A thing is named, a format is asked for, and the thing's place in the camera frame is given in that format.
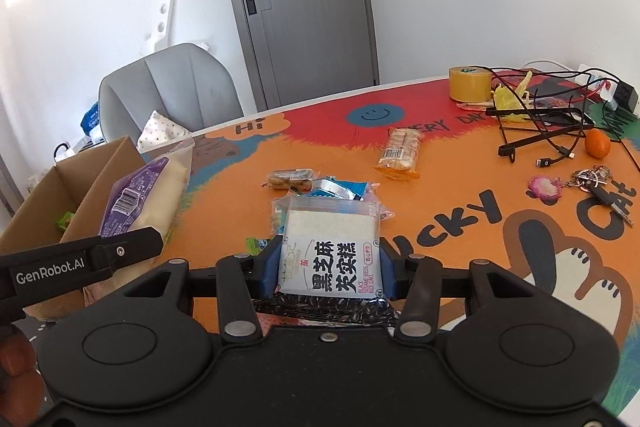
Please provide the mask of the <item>person left hand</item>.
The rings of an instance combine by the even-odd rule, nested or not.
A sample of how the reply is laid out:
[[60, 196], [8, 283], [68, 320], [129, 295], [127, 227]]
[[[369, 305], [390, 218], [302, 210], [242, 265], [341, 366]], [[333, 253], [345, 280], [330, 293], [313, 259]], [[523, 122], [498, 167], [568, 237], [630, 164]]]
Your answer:
[[39, 414], [44, 382], [36, 371], [36, 352], [15, 326], [1, 343], [1, 417], [7, 426], [29, 426]]

